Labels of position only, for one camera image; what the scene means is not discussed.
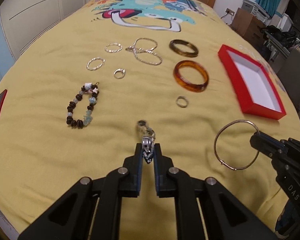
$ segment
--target yellow bedspread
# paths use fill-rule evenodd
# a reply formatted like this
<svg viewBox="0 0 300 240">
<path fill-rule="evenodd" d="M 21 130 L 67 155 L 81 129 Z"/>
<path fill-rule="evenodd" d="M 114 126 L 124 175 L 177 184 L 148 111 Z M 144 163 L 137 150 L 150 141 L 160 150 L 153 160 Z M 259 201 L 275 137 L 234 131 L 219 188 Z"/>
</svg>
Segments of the yellow bedspread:
<svg viewBox="0 0 300 240">
<path fill-rule="evenodd" d="M 162 64 L 146 65 L 125 51 L 141 37 L 158 42 L 155 52 Z M 169 49 L 174 39 L 198 47 L 194 60 L 210 76 L 204 92 L 190 92 L 175 82 L 172 70 L 187 58 Z M 105 52 L 112 42 L 123 49 Z M 264 64 L 285 117 L 275 121 L 241 112 L 218 58 L 222 44 Z M 141 41 L 137 47 L 153 44 Z M 104 58 L 105 65 L 88 71 L 87 62 L 94 57 Z M 140 57 L 156 60 L 153 55 Z M 126 70 L 120 80 L 113 77 L 118 68 Z M 195 71 L 183 74 L 200 81 Z M 82 130 L 72 129 L 66 124 L 67 106 L 86 82 L 100 82 L 93 120 Z M 231 171 L 215 158 L 213 140 L 220 128 L 236 119 L 251 120 L 276 139 L 300 140 L 300 121 L 266 61 L 207 5 L 193 0 L 92 0 L 22 54 L 0 82 L 0 93 L 4 89 L 8 93 L 0 115 L 0 209 L 18 232 L 81 177 L 106 176 L 133 155 L 140 119 L 149 122 L 163 154 L 176 167 L 192 177 L 215 177 L 274 230 L 287 197 L 275 182 L 270 159 L 261 154 L 250 168 Z M 187 108 L 175 103 L 181 95 L 189 100 Z M 87 105 L 84 96 L 74 110 L 76 119 L 82 118 Z M 226 130 L 218 141 L 220 156 L 236 166 L 249 163 L 255 155 L 249 145 L 253 132 L 247 124 Z M 140 197 L 123 200 L 121 239 L 175 238 L 174 202 L 156 197 L 153 164 L 144 163 Z"/>
</svg>

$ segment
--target metal screw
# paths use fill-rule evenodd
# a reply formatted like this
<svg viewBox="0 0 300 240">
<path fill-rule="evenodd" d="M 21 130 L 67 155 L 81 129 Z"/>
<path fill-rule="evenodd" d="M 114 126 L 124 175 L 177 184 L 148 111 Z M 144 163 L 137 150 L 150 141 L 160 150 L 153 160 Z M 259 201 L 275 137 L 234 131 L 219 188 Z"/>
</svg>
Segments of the metal screw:
<svg viewBox="0 0 300 240">
<path fill-rule="evenodd" d="M 213 177 L 207 178 L 207 179 L 206 179 L 206 182 L 207 182 L 209 185 L 211 185 L 211 186 L 213 186 L 213 185 L 215 185 L 215 184 L 217 183 L 216 179 L 213 178 Z"/>
<path fill-rule="evenodd" d="M 169 172 L 172 174 L 177 174 L 179 172 L 179 169 L 176 167 L 171 167 L 169 168 Z"/>
<path fill-rule="evenodd" d="M 125 167 L 121 167 L 118 169 L 118 172 L 122 175 L 126 174 L 128 172 L 128 169 Z"/>
<path fill-rule="evenodd" d="M 83 177 L 80 179 L 80 183 L 83 185 L 87 185 L 90 182 L 90 179 L 88 177 Z"/>
</svg>

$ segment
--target dark brown bangle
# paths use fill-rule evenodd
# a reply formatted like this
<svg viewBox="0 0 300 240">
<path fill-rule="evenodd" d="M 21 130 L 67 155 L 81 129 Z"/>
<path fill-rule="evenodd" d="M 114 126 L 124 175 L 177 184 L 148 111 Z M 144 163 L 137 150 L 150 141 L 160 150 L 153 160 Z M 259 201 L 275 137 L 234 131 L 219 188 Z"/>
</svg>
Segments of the dark brown bangle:
<svg viewBox="0 0 300 240">
<path fill-rule="evenodd" d="M 196 69 L 202 75 L 205 82 L 203 84 L 196 85 L 196 84 L 192 84 L 191 82 L 186 80 L 183 76 L 181 76 L 181 74 L 179 72 L 179 69 L 183 68 L 183 67 L 191 67 L 191 68 Z M 180 86 L 182 86 L 183 88 L 185 88 L 189 91 L 192 91 L 192 92 L 204 91 L 207 88 L 208 83 L 209 83 L 209 75 L 208 75 L 207 71 L 199 63 L 196 63 L 192 60 L 180 61 L 174 67 L 173 76 Z"/>
<path fill-rule="evenodd" d="M 185 45 L 187 47 L 189 47 L 190 49 L 192 49 L 194 52 L 186 52 L 183 51 L 181 49 L 178 49 L 175 44 L 182 44 Z M 183 41 L 183 40 L 173 40 L 170 41 L 169 43 L 169 48 L 172 49 L 175 53 L 181 55 L 181 56 L 185 56 L 185 57 L 196 57 L 199 53 L 199 50 L 196 46 L 194 46 L 192 43 L 187 42 L 187 41 Z"/>
</svg>

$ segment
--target printed graphic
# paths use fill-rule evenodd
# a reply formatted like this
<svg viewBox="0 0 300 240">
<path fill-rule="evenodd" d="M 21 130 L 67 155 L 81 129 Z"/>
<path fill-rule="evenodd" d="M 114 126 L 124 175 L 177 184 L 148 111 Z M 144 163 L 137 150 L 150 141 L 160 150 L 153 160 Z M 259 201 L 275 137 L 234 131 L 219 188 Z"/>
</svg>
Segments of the printed graphic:
<svg viewBox="0 0 300 240">
<path fill-rule="evenodd" d="M 191 17 L 183 14 L 184 11 L 192 11 L 206 16 L 204 8 L 193 0 L 95 0 L 93 4 L 98 6 L 92 11 L 100 11 L 96 15 L 101 14 L 103 19 L 111 18 L 115 24 L 120 26 L 151 30 L 180 32 L 181 23 L 195 24 Z M 139 17 L 169 21 L 170 27 L 141 25 L 124 20 L 131 18 L 137 22 Z"/>
</svg>

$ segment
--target small ring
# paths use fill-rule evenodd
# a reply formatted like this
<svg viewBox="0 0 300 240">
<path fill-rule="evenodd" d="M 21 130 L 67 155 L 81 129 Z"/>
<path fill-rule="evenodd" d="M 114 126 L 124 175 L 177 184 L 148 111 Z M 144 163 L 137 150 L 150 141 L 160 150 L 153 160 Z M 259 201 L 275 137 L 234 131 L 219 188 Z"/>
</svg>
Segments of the small ring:
<svg viewBox="0 0 300 240">
<path fill-rule="evenodd" d="M 202 75 L 205 82 L 203 84 L 192 84 L 186 80 L 179 72 L 179 69 L 183 67 L 191 67 L 196 69 Z M 209 75 L 207 71 L 199 63 L 192 60 L 183 60 L 177 63 L 173 70 L 173 76 L 180 86 L 192 92 L 202 92 L 209 84 Z"/>
<path fill-rule="evenodd" d="M 176 44 L 185 45 L 185 46 L 189 47 L 190 49 L 192 49 L 193 52 L 183 51 L 183 50 L 177 48 Z M 185 56 L 185 57 L 196 57 L 199 54 L 198 48 L 188 41 L 183 41 L 183 40 L 170 41 L 169 48 L 172 49 L 175 53 L 177 53 L 181 56 Z"/>
<path fill-rule="evenodd" d="M 109 46 L 118 46 L 119 49 L 114 49 L 114 50 L 108 49 Z M 121 45 L 120 43 L 110 43 L 109 45 L 107 45 L 107 46 L 105 47 L 105 51 L 106 51 L 106 52 L 109 52 L 109 53 L 119 52 L 120 50 L 122 50 L 122 45 Z"/>
<path fill-rule="evenodd" d="M 258 129 L 258 127 L 251 121 L 248 121 L 248 120 L 236 120 L 236 121 L 233 121 L 231 123 L 228 123 L 226 126 L 224 126 L 216 135 L 216 138 L 214 139 L 214 143 L 213 143 L 213 151 L 214 151 L 214 155 L 217 157 L 218 161 L 221 163 L 221 165 L 225 165 L 226 167 L 228 167 L 229 169 L 233 170 L 233 171 L 237 171 L 237 170 L 244 170 L 248 167 L 250 167 L 257 159 L 258 155 L 259 155 L 259 151 L 257 151 L 257 154 L 256 156 L 254 157 L 254 159 L 252 160 L 252 162 L 250 162 L 247 166 L 244 166 L 244 167 L 239 167 L 239 168 L 236 168 L 236 167 L 232 167 L 230 166 L 229 164 L 225 163 L 223 160 L 221 160 L 217 154 L 217 149 L 216 149 L 216 145 L 217 145 L 217 140 L 218 140 L 218 137 L 219 135 L 226 129 L 228 128 L 229 126 L 235 124 L 235 123 L 239 123 L 239 122 L 245 122 L 245 123 L 248 123 L 248 124 L 251 124 L 257 131 L 258 134 L 260 134 L 260 131 Z"/>
<path fill-rule="evenodd" d="M 94 68 L 89 68 L 90 63 L 91 63 L 92 61 L 95 61 L 95 60 L 98 60 L 98 59 L 99 59 L 99 60 L 102 60 L 102 63 L 99 64 L 98 66 L 94 67 Z M 87 64 L 87 69 L 90 70 L 90 71 L 97 70 L 97 69 L 101 68 L 101 67 L 104 65 L 105 62 L 106 62 L 106 60 L 103 59 L 103 58 L 101 58 L 101 57 L 94 57 L 92 60 L 90 60 L 90 61 L 88 62 L 88 64 Z"/>
<path fill-rule="evenodd" d="M 181 104 L 181 103 L 179 102 L 180 99 L 183 99 L 183 100 L 186 102 L 186 104 L 185 104 L 185 105 Z M 186 97 L 179 96 L 179 97 L 177 98 L 177 100 L 176 100 L 176 104 L 177 104 L 179 107 L 181 107 L 181 108 L 185 108 L 185 107 L 187 107 L 187 106 L 189 105 L 189 101 L 188 101 L 188 99 L 187 99 Z"/>
<path fill-rule="evenodd" d="M 115 75 L 116 75 L 117 73 L 119 73 L 119 72 L 122 73 L 122 76 L 121 76 L 121 77 L 116 77 Z M 117 69 L 117 70 L 113 73 L 113 76 L 114 76 L 116 79 L 122 79 L 122 78 L 124 78 L 125 75 L 126 75 L 126 70 L 123 69 L 123 68 L 119 68 L 119 69 Z"/>
</svg>

